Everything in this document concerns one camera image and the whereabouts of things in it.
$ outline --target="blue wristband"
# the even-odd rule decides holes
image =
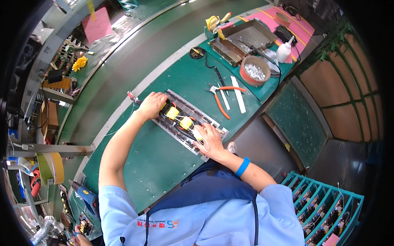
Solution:
[[[248,157],[245,157],[243,159],[243,162],[241,164],[241,166],[238,168],[238,170],[235,172],[235,175],[237,175],[238,177],[241,177],[241,175],[245,172],[247,166],[249,166],[250,160]]]

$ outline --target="aluminum foil duct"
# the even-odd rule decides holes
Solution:
[[[44,218],[44,225],[38,232],[30,239],[33,245],[37,245],[41,240],[43,240],[48,232],[51,230],[51,226],[56,226],[56,219],[53,216],[45,216]]]

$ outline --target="white glue bottle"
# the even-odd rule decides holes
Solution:
[[[287,57],[289,57],[289,55],[291,54],[292,50],[290,44],[293,42],[293,39],[294,36],[288,42],[279,46],[278,50],[276,51],[276,57],[278,58],[278,62],[284,63]]]

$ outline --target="wire cutters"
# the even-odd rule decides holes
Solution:
[[[216,86],[214,86],[214,85],[211,84],[211,83],[209,83],[209,86],[210,86],[211,88],[209,88],[209,89],[206,88],[206,90],[207,90],[207,91],[210,91],[210,92],[212,92],[212,93],[215,94],[215,99],[216,99],[217,105],[219,106],[220,111],[222,112],[222,114],[223,114],[227,119],[230,119],[229,115],[226,113],[226,111],[224,111],[222,105],[220,104],[219,97],[218,97],[217,94],[216,94],[216,90],[231,90],[231,89],[234,89],[234,90],[240,90],[240,91],[243,91],[243,92],[246,92],[246,90],[243,89],[243,88],[240,88],[240,87],[235,87],[235,86],[222,86],[222,87],[216,87]]]

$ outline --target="sneaker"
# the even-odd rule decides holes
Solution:
[[[227,145],[227,150],[231,153],[236,153],[237,152],[237,144],[234,142],[229,142],[229,144]]]

